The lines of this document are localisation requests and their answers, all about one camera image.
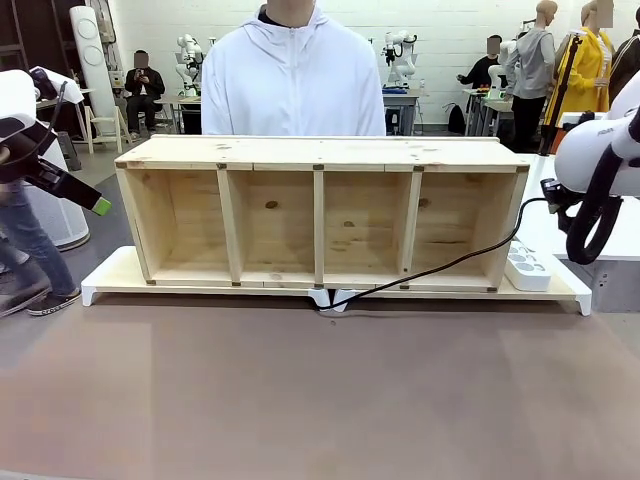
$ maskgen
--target black backpack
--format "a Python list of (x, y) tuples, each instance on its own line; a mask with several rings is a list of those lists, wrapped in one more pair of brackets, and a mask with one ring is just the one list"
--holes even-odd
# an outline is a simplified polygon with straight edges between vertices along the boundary
[(443, 108), (446, 108), (449, 112), (449, 127), (448, 130), (451, 133), (457, 133), (458, 135), (464, 135), (467, 124), (464, 121), (464, 114), (462, 113), (462, 109), (456, 105), (455, 103), (450, 103), (445, 105)]

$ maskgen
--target gray hoodie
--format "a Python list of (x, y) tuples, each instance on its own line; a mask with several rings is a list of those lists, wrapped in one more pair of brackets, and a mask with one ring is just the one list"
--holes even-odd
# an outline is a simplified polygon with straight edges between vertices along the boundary
[[(507, 71), (507, 93), (524, 99), (547, 96), (553, 81), (555, 48), (551, 32), (533, 28), (516, 43), (516, 49), (509, 56)], [(520, 62), (521, 74), (516, 82), (516, 64)]]

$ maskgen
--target white hoodie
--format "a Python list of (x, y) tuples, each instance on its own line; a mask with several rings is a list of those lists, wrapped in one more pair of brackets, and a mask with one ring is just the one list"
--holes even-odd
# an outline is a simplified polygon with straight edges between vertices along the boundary
[(246, 22), (211, 49), (202, 80), (205, 135), (386, 133), (371, 45), (317, 6), (302, 28)]

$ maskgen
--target sneaker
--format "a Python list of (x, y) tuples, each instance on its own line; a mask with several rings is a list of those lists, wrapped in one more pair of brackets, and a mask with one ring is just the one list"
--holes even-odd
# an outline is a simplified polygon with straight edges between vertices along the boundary
[(44, 297), (50, 290), (49, 285), (36, 284), (10, 295), (3, 295), (4, 298), (0, 301), (0, 318), (24, 310)]
[(27, 309), (27, 312), (34, 317), (44, 317), (68, 307), (78, 298), (80, 298), (80, 290), (76, 290), (71, 295), (64, 297), (49, 293), (42, 300), (32, 303)]

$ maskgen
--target wooden shelf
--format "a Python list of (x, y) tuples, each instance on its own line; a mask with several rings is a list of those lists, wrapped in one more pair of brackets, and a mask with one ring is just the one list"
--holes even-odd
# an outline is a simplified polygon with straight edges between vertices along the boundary
[[(385, 138), (154, 136), (116, 166), (150, 284), (284, 290), (369, 289), (491, 246), (528, 171), (495, 141)], [(394, 289), (492, 292), (506, 255)]]

